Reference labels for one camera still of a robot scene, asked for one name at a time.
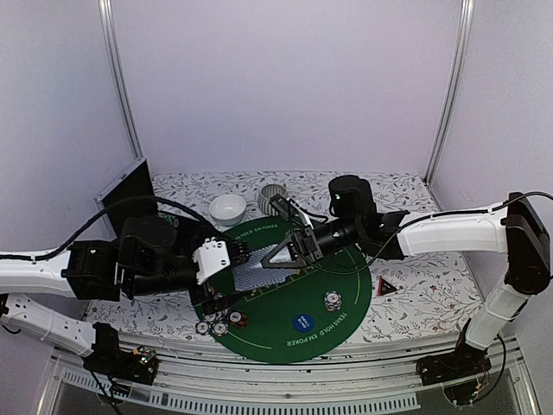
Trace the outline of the blue small blind button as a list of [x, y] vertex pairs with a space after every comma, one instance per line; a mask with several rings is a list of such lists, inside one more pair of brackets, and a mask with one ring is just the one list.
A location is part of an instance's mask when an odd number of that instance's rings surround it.
[[308, 333], [315, 326], [315, 320], [308, 314], [299, 314], [293, 319], [293, 327], [301, 333]]

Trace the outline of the blue poker chips pile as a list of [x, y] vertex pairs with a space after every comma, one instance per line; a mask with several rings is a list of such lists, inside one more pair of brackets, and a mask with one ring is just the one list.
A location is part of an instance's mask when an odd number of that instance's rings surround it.
[[223, 311], [204, 315], [195, 325], [195, 331], [199, 335], [224, 336], [229, 331], [226, 314]]

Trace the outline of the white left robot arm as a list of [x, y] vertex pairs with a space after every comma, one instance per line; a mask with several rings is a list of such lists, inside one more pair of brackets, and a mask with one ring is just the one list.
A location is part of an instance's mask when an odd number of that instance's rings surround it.
[[122, 350], [111, 325], [79, 322], [31, 295], [111, 302], [177, 291], [208, 295], [210, 277], [231, 263], [229, 243], [194, 210], [182, 210], [190, 219], [178, 224], [156, 208], [131, 211], [113, 241], [80, 237], [98, 220], [93, 216], [53, 250], [2, 253], [1, 324], [11, 331], [28, 331], [86, 361], [95, 360], [110, 375], [122, 374], [128, 361], [146, 364], [146, 351]]

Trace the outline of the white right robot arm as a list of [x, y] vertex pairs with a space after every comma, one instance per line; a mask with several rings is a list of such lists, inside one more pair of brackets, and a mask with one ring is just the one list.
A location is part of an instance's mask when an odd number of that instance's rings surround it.
[[302, 226], [261, 260], [265, 269], [313, 266], [340, 249], [356, 245], [370, 259], [400, 260], [433, 252], [496, 252], [507, 256], [505, 275], [483, 308], [466, 324], [447, 359], [447, 370], [464, 377], [480, 363], [480, 353], [512, 321], [529, 298], [552, 279], [550, 236], [529, 195], [511, 193], [498, 205], [416, 214], [381, 214], [370, 183], [358, 176], [338, 176], [328, 184], [333, 220], [313, 225], [291, 199], [271, 197], [270, 204], [287, 221]]

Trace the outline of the blue poker chip stack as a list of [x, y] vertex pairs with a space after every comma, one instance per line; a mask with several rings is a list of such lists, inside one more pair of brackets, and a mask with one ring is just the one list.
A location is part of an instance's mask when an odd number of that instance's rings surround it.
[[326, 292], [324, 295], [324, 306], [325, 306], [325, 309], [329, 312], [335, 312], [340, 310], [342, 307], [341, 294], [335, 290]]

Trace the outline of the grey playing card deck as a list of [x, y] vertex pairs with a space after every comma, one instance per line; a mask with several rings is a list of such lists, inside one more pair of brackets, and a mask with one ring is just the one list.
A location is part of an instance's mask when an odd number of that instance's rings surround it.
[[262, 267], [261, 259], [276, 246], [276, 244], [272, 244], [252, 251], [246, 263], [232, 268], [235, 291], [250, 291], [281, 284], [287, 277], [297, 274], [297, 269]]

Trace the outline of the red black poker chip stack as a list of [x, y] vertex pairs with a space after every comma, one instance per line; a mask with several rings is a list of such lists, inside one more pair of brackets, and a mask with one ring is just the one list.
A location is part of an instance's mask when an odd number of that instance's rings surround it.
[[228, 315], [229, 323], [237, 329], [245, 328], [248, 325], [248, 316], [239, 310], [233, 310]]

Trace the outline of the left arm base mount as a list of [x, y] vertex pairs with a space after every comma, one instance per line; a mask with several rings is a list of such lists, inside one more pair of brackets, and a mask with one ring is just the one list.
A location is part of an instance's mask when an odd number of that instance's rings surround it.
[[149, 348], [124, 351], [119, 347], [94, 350], [83, 359], [85, 369], [115, 380], [152, 386], [160, 361]]

